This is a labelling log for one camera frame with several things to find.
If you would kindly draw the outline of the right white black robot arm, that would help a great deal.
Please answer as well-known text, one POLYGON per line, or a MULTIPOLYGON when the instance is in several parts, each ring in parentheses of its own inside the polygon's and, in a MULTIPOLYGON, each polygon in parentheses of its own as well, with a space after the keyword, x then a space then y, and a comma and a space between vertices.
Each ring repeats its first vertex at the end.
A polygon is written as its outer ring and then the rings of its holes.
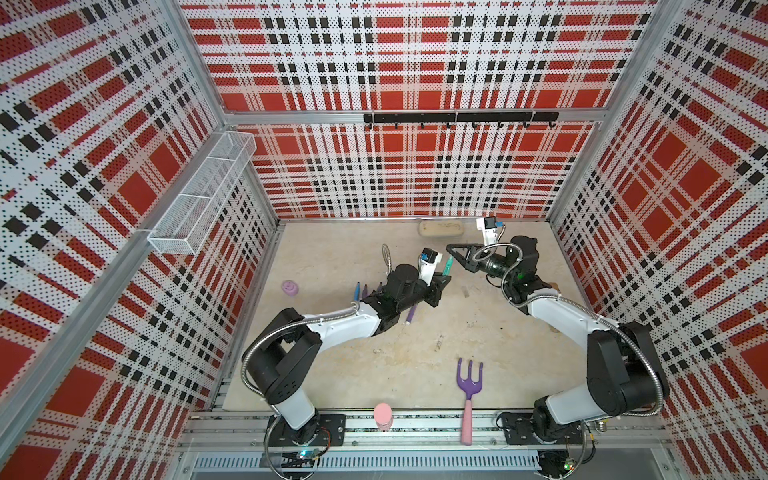
POLYGON ((554 444, 583 422, 661 412, 669 385, 649 327, 597 314, 543 281, 537 272, 536 239, 452 243, 446 250, 466 271, 498 280, 509 305, 558 330, 586 354, 580 385, 535 402, 531 425, 539 442, 554 444))

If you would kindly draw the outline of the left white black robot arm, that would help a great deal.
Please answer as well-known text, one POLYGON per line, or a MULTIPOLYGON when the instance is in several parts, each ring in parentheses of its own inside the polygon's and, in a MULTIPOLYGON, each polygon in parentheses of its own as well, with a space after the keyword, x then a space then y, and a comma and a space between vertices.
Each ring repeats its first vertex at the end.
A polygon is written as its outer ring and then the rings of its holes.
POLYGON ((240 379, 274 412, 271 426, 285 433, 289 443, 308 445, 321 431, 333 431, 303 389, 317 356, 387 332, 420 303, 438 306, 451 281, 437 271, 441 260, 441 253, 423 249, 416 265, 390 267, 382 286, 342 310, 302 315, 285 308, 245 348, 240 379))

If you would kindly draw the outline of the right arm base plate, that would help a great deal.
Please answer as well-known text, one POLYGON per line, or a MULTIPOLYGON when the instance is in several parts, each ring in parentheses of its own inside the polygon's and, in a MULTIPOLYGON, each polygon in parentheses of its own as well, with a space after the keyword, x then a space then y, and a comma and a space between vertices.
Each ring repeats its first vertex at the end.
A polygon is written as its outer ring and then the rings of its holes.
POLYGON ((578 422, 560 425, 537 412, 504 411, 497 415, 495 425, 502 431, 507 445, 581 446, 584 443, 578 422))

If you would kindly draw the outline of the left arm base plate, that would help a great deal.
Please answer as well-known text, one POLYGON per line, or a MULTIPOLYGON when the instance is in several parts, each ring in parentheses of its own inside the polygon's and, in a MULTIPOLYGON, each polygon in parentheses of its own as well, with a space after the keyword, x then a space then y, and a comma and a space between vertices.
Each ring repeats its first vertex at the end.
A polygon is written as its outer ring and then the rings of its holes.
POLYGON ((285 419, 270 419, 268 427, 269 447, 331 447, 344 444, 347 417, 339 413, 315 414, 307 424, 298 430, 293 429, 285 419))

